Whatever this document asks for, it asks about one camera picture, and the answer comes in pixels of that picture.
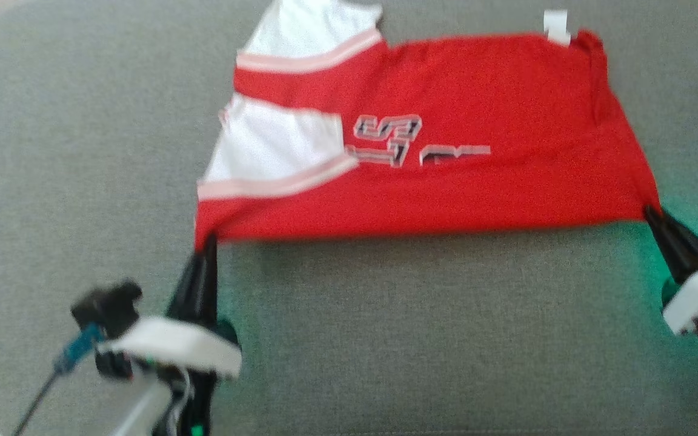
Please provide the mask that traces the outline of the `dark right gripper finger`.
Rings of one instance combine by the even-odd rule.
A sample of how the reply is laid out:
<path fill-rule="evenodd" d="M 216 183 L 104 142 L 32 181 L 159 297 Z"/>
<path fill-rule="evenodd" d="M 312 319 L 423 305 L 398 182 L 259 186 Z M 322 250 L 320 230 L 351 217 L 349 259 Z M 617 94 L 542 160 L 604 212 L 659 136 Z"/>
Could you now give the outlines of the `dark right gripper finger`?
<path fill-rule="evenodd" d="M 648 207 L 648 225 L 670 271 L 698 270 L 698 235 L 665 209 Z"/>
<path fill-rule="evenodd" d="M 693 265 L 691 247 L 682 231 L 684 226 L 663 209 L 645 209 L 643 215 L 671 278 L 678 285 L 684 284 L 691 275 L 690 269 Z"/>

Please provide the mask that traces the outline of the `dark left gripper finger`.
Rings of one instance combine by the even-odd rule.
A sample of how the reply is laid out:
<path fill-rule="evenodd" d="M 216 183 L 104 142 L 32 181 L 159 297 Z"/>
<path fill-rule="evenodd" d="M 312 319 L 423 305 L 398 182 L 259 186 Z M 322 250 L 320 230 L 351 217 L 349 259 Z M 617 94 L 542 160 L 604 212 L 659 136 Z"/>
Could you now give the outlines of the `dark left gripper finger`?
<path fill-rule="evenodd" d="M 201 320 L 203 325 L 217 322 L 217 237 L 209 235 L 203 246 L 203 284 Z"/>
<path fill-rule="evenodd" d="M 176 285 L 167 317 L 175 320 L 206 320 L 205 278 L 207 250 L 210 241 L 205 239 L 202 248 L 196 250 L 185 264 Z"/>

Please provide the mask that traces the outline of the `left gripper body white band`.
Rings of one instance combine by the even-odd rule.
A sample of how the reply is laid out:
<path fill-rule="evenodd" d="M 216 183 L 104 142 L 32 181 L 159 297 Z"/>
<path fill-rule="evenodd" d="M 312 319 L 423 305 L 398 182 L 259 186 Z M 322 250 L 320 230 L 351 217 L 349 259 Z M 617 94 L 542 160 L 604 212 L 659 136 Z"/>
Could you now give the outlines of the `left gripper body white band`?
<path fill-rule="evenodd" d="M 116 376 L 131 385 L 100 435 L 210 435 L 211 401 L 222 381 L 241 374 L 243 354 L 204 326 L 143 317 L 99 358 L 121 358 Z"/>

